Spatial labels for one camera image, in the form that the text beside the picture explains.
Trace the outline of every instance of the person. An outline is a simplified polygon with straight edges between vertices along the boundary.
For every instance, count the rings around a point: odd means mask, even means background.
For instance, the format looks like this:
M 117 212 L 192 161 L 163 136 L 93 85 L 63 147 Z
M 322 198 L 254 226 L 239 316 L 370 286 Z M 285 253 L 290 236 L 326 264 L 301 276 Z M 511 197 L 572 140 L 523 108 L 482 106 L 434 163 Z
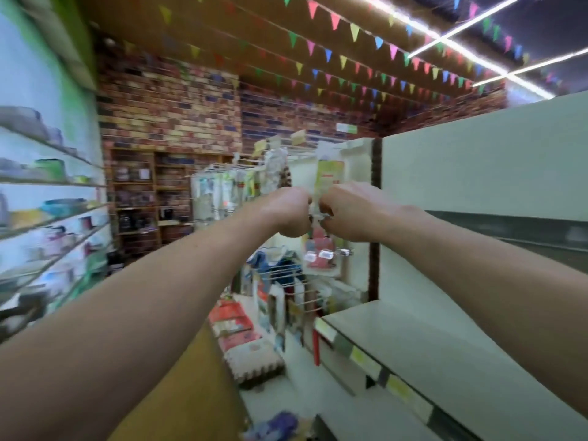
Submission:
M 6 440 L 101 440 L 163 378 L 246 258 L 310 229 L 311 198 L 279 189 L 107 278 L 0 347 Z M 543 385 L 588 416 L 588 276 L 346 183 L 322 225 L 380 242 L 444 290 Z

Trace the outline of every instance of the left arm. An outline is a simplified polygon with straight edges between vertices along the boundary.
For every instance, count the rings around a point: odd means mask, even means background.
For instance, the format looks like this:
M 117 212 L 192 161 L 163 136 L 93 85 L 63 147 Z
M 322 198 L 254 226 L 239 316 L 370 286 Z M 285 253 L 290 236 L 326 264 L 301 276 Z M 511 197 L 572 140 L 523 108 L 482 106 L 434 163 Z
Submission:
M 102 440 L 165 376 L 224 287 L 276 232 L 310 228 L 284 188 L 107 278 L 0 347 L 6 440 Z

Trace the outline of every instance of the ceiling light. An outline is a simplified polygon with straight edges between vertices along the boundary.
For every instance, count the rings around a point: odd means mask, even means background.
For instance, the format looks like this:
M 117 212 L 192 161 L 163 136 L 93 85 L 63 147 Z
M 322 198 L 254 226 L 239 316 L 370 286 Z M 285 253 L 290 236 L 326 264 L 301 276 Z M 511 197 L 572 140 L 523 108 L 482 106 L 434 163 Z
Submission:
M 486 17 L 489 17 L 492 14 L 495 14 L 496 12 L 504 9 L 505 7 L 508 7 L 508 6 L 516 3 L 517 1 L 519 1 L 519 0 L 504 0 L 502 3 L 499 3 L 496 6 L 491 7 L 490 9 L 488 9 L 487 11 L 485 11 L 482 14 L 478 15 L 477 17 L 474 17 L 473 19 L 471 19 L 469 21 L 466 21 L 463 24 L 460 24 L 457 28 L 453 28 L 449 32 L 443 34 L 442 37 L 445 38 L 445 39 L 448 39 L 449 37 L 453 37 L 455 34 L 459 34 L 461 31 L 469 28 L 471 25 L 474 25 L 474 24 L 482 21 Z M 435 46 L 440 41 L 441 40 L 439 40 L 439 39 L 433 40 L 432 42 L 427 43 L 424 46 L 418 48 L 416 51 L 411 52 L 408 55 L 408 57 L 409 58 L 413 58 L 413 57 L 417 56 L 418 54 L 420 54 L 421 52 L 426 51 L 429 48 Z
M 526 73 L 527 71 L 533 71 L 534 69 L 541 68 L 543 66 L 552 65 L 554 63 L 563 62 L 564 60 L 569 60 L 570 58 L 574 58 L 574 57 L 581 56 L 581 55 L 584 55 L 584 54 L 588 54 L 588 47 L 585 47 L 584 49 L 581 49 L 579 51 L 575 51 L 575 52 L 570 52 L 568 54 L 564 54 L 564 55 L 559 56 L 559 57 L 550 58 L 549 60 L 545 60 L 543 62 L 536 63 L 535 65 L 525 66 L 524 68 L 520 68 L 520 69 L 517 69 L 515 71 L 511 71 L 509 74 L 510 75 L 517 75 L 517 74 L 521 74 L 521 73 Z M 493 78 L 488 79 L 486 81 L 479 81 L 479 82 L 475 83 L 472 86 L 480 86 L 480 85 L 483 85 L 485 83 L 490 83 L 490 82 L 493 82 L 493 81 L 499 81 L 501 79 L 504 79 L 505 77 L 506 76 L 493 77 Z
M 529 81 L 525 81 L 525 80 L 521 79 L 520 77 L 517 77 L 514 74 L 509 74 L 507 69 L 503 68 L 502 66 L 499 66 L 496 63 L 493 63 L 489 60 L 486 60 L 485 58 L 482 58 L 482 57 L 474 54 L 473 51 L 470 51 L 469 49 L 465 48 L 461 44 L 454 42 L 453 40 L 448 39 L 446 37 L 440 36 L 437 32 L 435 32 L 434 30 L 431 30 L 426 24 L 421 23 L 420 21 L 413 20 L 412 18 L 408 17 L 407 14 L 402 13 L 400 10 L 398 10 L 396 7 L 392 6 L 389 3 L 384 3 L 382 0 L 363 0 L 363 1 L 365 1 L 366 3 L 370 3 L 372 6 L 377 7 L 381 11 L 385 12 L 388 15 L 391 15 L 392 17 L 401 21 L 402 23 L 405 23 L 409 26 L 412 26 L 412 28 L 414 28 L 418 31 L 421 31 L 423 34 L 427 34 L 428 36 L 432 37 L 433 39 L 436 39 L 439 42 L 445 44 L 446 46 L 449 46 L 451 49 L 454 49 L 455 51 L 459 52 L 465 58 L 471 60 L 472 62 L 477 63 L 478 65 L 481 65 L 484 68 L 490 69 L 490 70 L 494 71 L 495 73 L 500 74 L 503 77 L 506 77 L 510 81 L 515 82 L 517 85 L 520 85 L 520 86 L 526 88 L 527 90 L 543 97 L 544 99 L 552 99 L 555 97 L 554 94 L 540 88 L 539 86 L 535 85 L 534 83 L 531 83 Z

